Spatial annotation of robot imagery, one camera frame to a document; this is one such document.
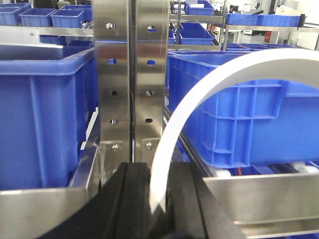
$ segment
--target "storage rack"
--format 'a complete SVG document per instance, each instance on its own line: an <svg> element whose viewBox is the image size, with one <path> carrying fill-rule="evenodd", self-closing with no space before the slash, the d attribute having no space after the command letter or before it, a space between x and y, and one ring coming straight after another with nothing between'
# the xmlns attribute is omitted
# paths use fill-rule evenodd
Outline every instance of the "storage rack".
<svg viewBox="0 0 319 239"><path fill-rule="evenodd" d="M319 28L314 27L278 27L278 26L246 26L246 25L225 25L225 38L224 38L224 45L222 50L226 50L227 47L227 40L228 40L228 34L229 30L255 30L255 31L285 31L285 32L317 32L319 33ZM291 41L291 34L289 35L288 44ZM316 42L315 50L319 50L318 47L318 40Z"/></svg>
<svg viewBox="0 0 319 239"><path fill-rule="evenodd" d="M201 16L201 15L186 15L181 14L181 0L178 1L178 12L177 14L170 14L169 21L177 23L177 36L175 45L168 45L168 50L221 50L221 44L219 45L179 45L179 30L182 22L198 22L198 23L211 23L219 25L220 35L218 42L222 42L224 24L226 21L226 8L228 0L224 0L224 11L222 16Z"/></svg>

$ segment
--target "red object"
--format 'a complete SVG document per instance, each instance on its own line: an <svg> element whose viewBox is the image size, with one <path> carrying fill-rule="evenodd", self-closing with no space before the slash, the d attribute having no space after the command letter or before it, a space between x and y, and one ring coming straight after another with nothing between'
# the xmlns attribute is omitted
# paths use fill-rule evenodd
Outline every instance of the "red object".
<svg viewBox="0 0 319 239"><path fill-rule="evenodd" d="M271 37L271 31L266 31L265 42L269 43Z"/></svg>

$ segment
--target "plastic crate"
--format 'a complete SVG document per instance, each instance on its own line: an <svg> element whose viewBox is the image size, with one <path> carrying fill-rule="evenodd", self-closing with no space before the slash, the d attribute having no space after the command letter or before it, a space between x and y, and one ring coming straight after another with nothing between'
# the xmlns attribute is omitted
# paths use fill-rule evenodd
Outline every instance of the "plastic crate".
<svg viewBox="0 0 319 239"><path fill-rule="evenodd" d="M50 15L56 10L50 8L32 8L20 14L23 26L52 26Z"/></svg>
<svg viewBox="0 0 319 239"><path fill-rule="evenodd" d="M77 167L95 53L65 47L63 55L0 60L0 190L64 187Z"/></svg>
<svg viewBox="0 0 319 239"><path fill-rule="evenodd" d="M173 103L174 97L178 103L222 63L216 61L217 55L169 57ZM316 88L276 79L250 81L209 98L199 107L201 114L197 110L184 129L203 160L215 167L315 161L319 158L318 105Z"/></svg>
<svg viewBox="0 0 319 239"><path fill-rule="evenodd" d="M51 15L53 26L62 28L81 28L84 22L82 10L59 10Z"/></svg>
<svg viewBox="0 0 319 239"><path fill-rule="evenodd" d="M287 45L287 44L263 44L268 48L296 48L296 46Z"/></svg>
<svg viewBox="0 0 319 239"><path fill-rule="evenodd" d="M239 44L239 46L250 48L250 51L261 51L261 50L267 50L269 47L263 44Z"/></svg>
<svg viewBox="0 0 319 239"><path fill-rule="evenodd" d="M84 21L93 21L92 5L66 5L62 10L82 10L84 11Z"/></svg>
<svg viewBox="0 0 319 239"><path fill-rule="evenodd" d="M5 3L0 4L0 8L4 7L19 7L21 9L21 13L31 9L30 3Z"/></svg>
<svg viewBox="0 0 319 239"><path fill-rule="evenodd" d="M72 41L69 43L69 46L92 47L92 46L93 46L93 42L92 42L92 41L72 40Z"/></svg>
<svg viewBox="0 0 319 239"><path fill-rule="evenodd" d="M226 17L226 24L256 26L257 20L258 15L228 13Z"/></svg>
<svg viewBox="0 0 319 239"><path fill-rule="evenodd" d="M181 30L205 31L200 23L181 23Z"/></svg>
<svg viewBox="0 0 319 239"><path fill-rule="evenodd" d="M300 16L258 15L258 26L298 27Z"/></svg>
<svg viewBox="0 0 319 239"><path fill-rule="evenodd" d="M40 42L47 43L47 44L56 44L56 45L66 46L65 36L41 35Z"/></svg>
<svg viewBox="0 0 319 239"><path fill-rule="evenodd" d="M212 45L212 40L207 31L180 31L180 43L183 45Z"/></svg>
<svg viewBox="0 0 319 239"><path fill-rule="evenodd" d="M21 23L21 8L3 7L0 8L0 25L17 26Z"/></svg>
<svg viewBox="0 0 319 239"><path fill-rule="evenodd" d="M205 0L198 0L198 4L204 4L204 7L191 7L187 2L185 2L185 13L187 15L204 15L212 16L214 15L214 8L212 5Z"/></svg>
<svg viewBox="0 0 319 239"><path fill-rule="evenodd" d="M228 43L226 45L226 51L250 51L250 48L240 46L239 44L236 43Z"/></svg>
<svg viewBox="0 0 319 239"><path fill-rule="evenodd" d="M170 55L169 109L173 112L187 92L205 75L240 55L220 54L218 51L210 55ZM201 147L201 107L191 114L183 129L196 149Z"/></svg>
<svg viewBox="0 0 319 239"><path fill-rule="evenodd" d="M168 44L175 44L175 36L174 36L174 31L169 30L168 31Z"/></svg>

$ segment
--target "mounting hole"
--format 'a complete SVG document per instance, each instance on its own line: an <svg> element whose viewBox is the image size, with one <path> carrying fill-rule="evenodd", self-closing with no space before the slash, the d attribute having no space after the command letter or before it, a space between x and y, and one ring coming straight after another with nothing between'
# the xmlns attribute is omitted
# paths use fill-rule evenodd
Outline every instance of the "mounting hole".
<svg viewBox="0 0 319 239"><path fill-rule="evenodd" d="M154 92L153 91L146 91L146 95L147 96L152 96L152 95L154 95Z"/></svg>
<svg viewBox="0 0 319 239"><path fill-rule="evenodd" d="M115 125L115 124L118 124L119 121L118 121L117 119L112 119L112 120L110 121L110 123L111 123L112 125Z"/></svg>
<svg viewBox="0 0 319 239"><path fill-rule="evenodd" d="M109 59L109 64L110 65L115 65L116 64L116 59L114 59L114 58Z"/></svg>
<svg viewBox="0 0 319 239"><path fill-rule="evenodd" d="M117 96L117 95L118 95L118 92L117 92L117 91L111 91L111 92L110 92L110 95L111 95L111 96Z"/></svg>
<svg viewBox="0 0 319 239"><path fill-rule="evenodd" d="M155 29L154 26L148 26L148 31L149 31L149 32L156 32L157 29Z"/></svg>
<svg viewBox="0 0 319 239"><path fill-rule="evenodd" d="M153 65L156 64L156 62L155 62L155 60L148 60L147 64L148 64L149 66L153 66Z"/></svg>
<svg viewBox="0 0 319 239"><path fill-rule="evenodd" d="M108 22L105 26L106 26L106 29L109 29L109 30L115 29L115 24L112 22Z"/></svg>

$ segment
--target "metal panel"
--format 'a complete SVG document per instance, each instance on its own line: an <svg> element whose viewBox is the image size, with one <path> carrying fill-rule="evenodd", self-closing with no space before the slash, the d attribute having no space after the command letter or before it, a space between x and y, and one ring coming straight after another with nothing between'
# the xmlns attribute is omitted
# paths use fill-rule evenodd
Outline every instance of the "metal panel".
<svg viewBox="0 0 319 239"><path fill-rule="evenodd" d="M95 0L93 4L101 121L100 160L102 165L110 165L103 182L121 162L131 159L130 4L127 0ZM107 157L112 149L117 157Z"/></svg>
<svg viewBox="0 0 319 239"><path fill-rule="evenodd" d="M136 0L135 159L148 165L162 134L168 10L168 0Z"/></svg>
<svg viewBox="0 0 319 239"><path fill-rule="evenodd" d="M204 181L248 238L319 232L319 175L254 175Z"/></svg>
<svg viewBox="0 0 319 239"><path fill-rule="evenodd" d="M87 203L97 192L99 120L94 124L80 163L67 188L0 191L0 238L33 239L52 229Z"/></svg>

